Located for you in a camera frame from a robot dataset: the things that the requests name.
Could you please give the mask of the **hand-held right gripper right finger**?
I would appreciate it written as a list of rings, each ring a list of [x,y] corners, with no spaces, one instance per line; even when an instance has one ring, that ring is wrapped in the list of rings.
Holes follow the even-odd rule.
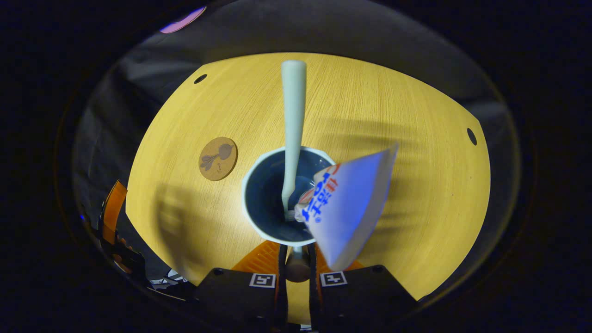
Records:
[[[309,245],[309,315],[313,332],[391,332],[419,307],[381,264],[332,271]]]

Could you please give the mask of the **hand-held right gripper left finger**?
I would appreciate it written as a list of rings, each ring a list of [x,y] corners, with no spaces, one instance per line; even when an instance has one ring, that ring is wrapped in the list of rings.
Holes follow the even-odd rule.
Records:
[[[194,292],[203,319],[223,332],[286,332],[287,250],[266,240],[233,268],[213,268]]]

